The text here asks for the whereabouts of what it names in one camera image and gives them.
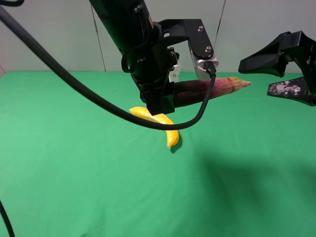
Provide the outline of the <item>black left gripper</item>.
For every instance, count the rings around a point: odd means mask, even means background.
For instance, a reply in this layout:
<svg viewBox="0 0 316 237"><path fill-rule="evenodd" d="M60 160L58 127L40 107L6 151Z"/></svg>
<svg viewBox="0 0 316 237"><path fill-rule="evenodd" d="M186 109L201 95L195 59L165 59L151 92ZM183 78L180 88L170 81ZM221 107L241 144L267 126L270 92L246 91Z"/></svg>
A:
<svg viewBox="0 0 316 237"><path fill-rule="evenodd" d="M152 115L175 112L173 82L168 74L176 57L163 43L162 22L123 22L120 25L121 67L130 73L140 99Z"/></svg>

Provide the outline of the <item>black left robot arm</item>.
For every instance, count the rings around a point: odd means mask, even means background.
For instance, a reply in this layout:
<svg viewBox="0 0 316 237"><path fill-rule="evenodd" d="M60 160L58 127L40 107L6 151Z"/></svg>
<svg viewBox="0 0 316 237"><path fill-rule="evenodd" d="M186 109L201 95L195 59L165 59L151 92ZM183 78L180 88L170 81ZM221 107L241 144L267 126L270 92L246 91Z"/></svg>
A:
<svg viewBox="0 0 316 237"><path fill-rule="evenodd" d="M152 115L175 111L174 85L168 76L175 52L161 44L163 33L143 0L92 0L91 5L120 51L121 68L129 73Z"/></svg>

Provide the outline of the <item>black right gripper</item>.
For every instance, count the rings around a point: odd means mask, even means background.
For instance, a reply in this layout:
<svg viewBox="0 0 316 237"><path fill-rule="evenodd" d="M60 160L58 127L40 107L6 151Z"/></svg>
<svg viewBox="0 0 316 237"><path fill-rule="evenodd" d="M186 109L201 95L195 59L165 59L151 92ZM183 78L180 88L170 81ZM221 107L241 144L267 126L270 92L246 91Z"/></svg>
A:
<svg viewBox="0 0 316 237"><path fill-rule="evenodd" d="M280 42L272 42L260 51L240 61L241 74L268 74L283 77L288 62L295 62L304 77L271 83L267 95L294 100L308 106L316 105L306 81L316 80L316 41L302 31L286 34Z"/></svg>

